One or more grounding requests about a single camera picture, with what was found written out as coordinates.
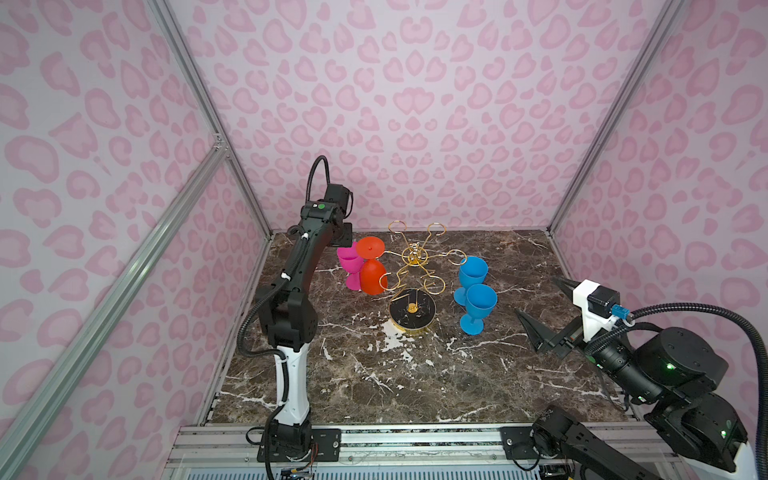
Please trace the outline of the magenta wine glass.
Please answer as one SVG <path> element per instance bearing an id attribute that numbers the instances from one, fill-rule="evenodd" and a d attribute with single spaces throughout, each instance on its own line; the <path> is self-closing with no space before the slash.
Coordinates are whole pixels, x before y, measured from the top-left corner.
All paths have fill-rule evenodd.
<path id="1" fill-rule="evenodd" d="M 353 242 L 350 247 L 339 247 L 337 249 L 337 258 L 340 262 L 340 266 L 347 274 L 347 288 L 352 291 L 360 291 L 360 272 L 366 260 L 359 255 L 357 251 L 357 243 Z"/>

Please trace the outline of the aluminium corner post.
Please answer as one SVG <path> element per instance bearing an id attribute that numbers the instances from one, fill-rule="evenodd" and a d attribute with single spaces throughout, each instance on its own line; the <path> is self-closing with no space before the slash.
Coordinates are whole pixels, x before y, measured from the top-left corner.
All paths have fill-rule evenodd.
<path id="1" fill-rule="evenodd" d="M 608 140 L 619 125 L 622 116 L 628 110 L 634 96 L 641 86 L 645 76 L 653 66 L 656 57 L 660 54 L 668 38 L 674 33 L 676 25 L 685 13 L 688 1 L 667 0 L 649 30 L 633 64 L 629 68 L 625 79 L 614 98 L 610 108 L 596 135 L 589 145 L 584 158 L 576 170 L 560 206 L 557 208 L 553 219 L 547 227 L 547 233 L 554 237 L 556 232 L 564 225 L 566 216 L 571 207 L 576 203 L 577 196 L 586 184 L 588 177 L 597 164 Z"/>
<path id="2" fill-rule="evenodd" d="M 214 105 L 213 97 L 205 85 L 201 71 L 195 62 L 191 48 L 185 39 L 185 35 L 178 23 L 170 2 L 165 0 L 149 0 L 147 1 L 147 4 L 156 19 L 158 27 L 168 42 L 171 55 L 179 65 L 186 84 L 188 85 L 203 118 L 206 120 L 210 131 L 214 135 L 216 143 L 225 151 L 226 162 L 235 175 L 237 185 L 246 199 L 246 205 L 257 221 L 261 232 L 268 240 L 271 240 L 273 237 L 273 230 L 266 220 L 263 209 L 261 208 L 247 178 L 245 168 L 231 143 L 230 136 L 222 123 L 221 115 Z"/>

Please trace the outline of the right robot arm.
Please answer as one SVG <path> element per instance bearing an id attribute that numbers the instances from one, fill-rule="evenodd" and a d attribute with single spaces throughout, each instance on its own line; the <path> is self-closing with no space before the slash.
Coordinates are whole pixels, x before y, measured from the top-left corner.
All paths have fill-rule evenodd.
<path id="1" fill-rule="evenodd" d="M 580 314 L 554 332 L 517 311 L 535 351 L 559 358 L 578 351 L 624 391 L 627 402 L 651 406 L 645 421 L 699 478 L 766 478 L 767 348 L 754 325 L 732 310 L 703 303 L 672 302 L 630 310 L 622 305 L 619 292 L 607 286 L 562 277 L 553 281 Z M 736 409 L 716 392 L 728 362 L 695 332 L 662 328 L 648 320 L 674 312 L 720 317 L 746 335 L 757 364 L 754 441 Z"/>

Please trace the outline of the blue wine glass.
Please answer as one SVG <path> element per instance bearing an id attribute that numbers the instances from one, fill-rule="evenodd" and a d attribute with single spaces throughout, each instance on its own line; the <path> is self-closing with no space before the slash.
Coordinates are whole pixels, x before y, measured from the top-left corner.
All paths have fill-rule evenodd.
<path id="1" fill-rule="evenodd" d="M 461 329 L 468 335 L 479 335 L 487 318 L 498 302 L 497 293 L 485 284 L 476 284 L 466 290 L 466 314 L 460 319 Z"/>
<path id="2" fill-rule="evenodd" d="M 476 256 L 469 256 L 460 266 L 458 271 L 459 288 L 454 292 L 453 298 L 460 306 L 466 305 L 467 290 L 477 284 L 482 284 L 488 273 L 487 263 Z"/>

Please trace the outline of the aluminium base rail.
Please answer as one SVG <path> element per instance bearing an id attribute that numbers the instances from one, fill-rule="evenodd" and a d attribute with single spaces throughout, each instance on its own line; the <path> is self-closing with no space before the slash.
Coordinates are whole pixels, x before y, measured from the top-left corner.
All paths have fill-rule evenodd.
<path id="1" fill-rule="evenodd" d="M 527 452 L 506 424 L 324 425 L 315 457 L 296 462 L 308 479 L 540 479 L 576 468 Z M 184 427 L 162 473 L 165 479 L 263 479 L 264 463 L 246 425 Z"/>

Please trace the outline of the aluminium diagonal brace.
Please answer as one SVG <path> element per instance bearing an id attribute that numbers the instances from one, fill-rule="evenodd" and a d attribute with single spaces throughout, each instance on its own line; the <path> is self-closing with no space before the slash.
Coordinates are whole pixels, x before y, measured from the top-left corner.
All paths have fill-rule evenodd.
<path id="1" fill-rule="evenodd" d="M 129 309 L 152 269 L 229 155 L 213 147 L 142 242 L 121 275 L 20 410 L 1 440 L 1 477 L 17 478 Z"/>

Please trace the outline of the aluminium corner post right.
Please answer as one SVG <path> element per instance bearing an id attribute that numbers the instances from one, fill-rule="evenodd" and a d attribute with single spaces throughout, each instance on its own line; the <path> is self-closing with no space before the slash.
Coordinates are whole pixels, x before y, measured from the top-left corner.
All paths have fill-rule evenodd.
<path id="1" fill-rule="evenodd" d="M 625 79 L 614 98 L 610 108 L 596 135 L 589 145 L 584 158 L 576 170 L 560 206 L 557 208 L 553 219 L 547 227 L 547 233 L 554 237 L 556 232 L 564 225 L 566 216 L 571 207 L 576 203 L 577 196 L 586 184 L 588 177 L 597 164 L 608 140 L 619 125 L 622 116 L 628 110 L 634 96 L 641 86 L 645 76 L 653 66 L 656 57 L 660 54 L 668 38 L 674 33 L 676 25 L 685 13 L 688 1 L 667 0 L 649 30 L 633 64 L 629 68 Z"/>

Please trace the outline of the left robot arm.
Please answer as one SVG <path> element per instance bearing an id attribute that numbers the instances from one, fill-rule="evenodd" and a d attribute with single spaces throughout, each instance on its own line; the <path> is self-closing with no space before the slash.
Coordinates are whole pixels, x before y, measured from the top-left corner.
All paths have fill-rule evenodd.
<path id="1" fill-rule="evenodd" d="M 323 251 L 351 243 L 351 230 L 344 223 L 348 209 L 347 200 L 330 199 L 309 201 L 302 207 L 300 222 L 291 229 L 295 243 L 273 284 L 276 291 L 259 309 L 262 331 L 278 351 L 278 407 L 266 424 L 266 448 L 286 457 L 302 458 L 310 450 L 307 363 L 318 315 L 309 291 Z"/>

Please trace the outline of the blue wine glass front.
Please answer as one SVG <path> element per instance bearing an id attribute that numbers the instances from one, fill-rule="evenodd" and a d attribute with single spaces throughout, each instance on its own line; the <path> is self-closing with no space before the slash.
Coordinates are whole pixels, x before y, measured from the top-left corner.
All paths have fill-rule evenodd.
<path id="1" fill-rule="evenodd" d="M 487 318 L 498 302 L 497 293 L 485 284 L 476 284 L 466 290 L 466 314 L 460 319 L 461 329 L 468 335 L 479 335 Z"/>

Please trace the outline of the red wine glass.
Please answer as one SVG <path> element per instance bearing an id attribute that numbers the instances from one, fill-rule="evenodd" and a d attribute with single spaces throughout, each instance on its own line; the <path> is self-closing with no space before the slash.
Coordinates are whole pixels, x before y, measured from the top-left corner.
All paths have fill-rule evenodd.
<path id="1" fill-rule="evenodd" d="M 368 295 L 379 295 L 387 288 L 387 271 L 379 258 L 385 253 L 383 240 L 374 236 L 364 237 L 357 242 L 356 250 L 364 260 L 360 270 L 360 288 Z"/>

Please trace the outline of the aluminium corner post left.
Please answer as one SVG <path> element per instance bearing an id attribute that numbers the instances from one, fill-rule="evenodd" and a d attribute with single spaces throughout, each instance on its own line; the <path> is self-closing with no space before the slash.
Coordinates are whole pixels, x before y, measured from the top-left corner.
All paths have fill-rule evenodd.
<path id="1" fill-rule="evenodd" d="M 186 84 L 188 85 L 203 118 L 206 120 L 210 131 L 214 135 L 216 143 L 225 151 L 226 162 L 235 175 L 237 185 L 246 199 L 246 205 L 257 221 L 261 232 L 268 240 L 271 240 L 273 237 L 273 230 L 266 220 L 263 209 L 261 208 L 247 178 L 245 168 L 231 143 L 230 136 L 222 123 L 221 115 L 214 105 L 213 97 L 205 85 L 201 71 L 195 62 L 191 48 L 185 39 L 185 35 L 178 23 L 170 2 L 165 0 L 149 0 L 147 1 L 147 4 L 156 19 L 158 27 L 168 42 L 171 55 L 179 65 Z"/>

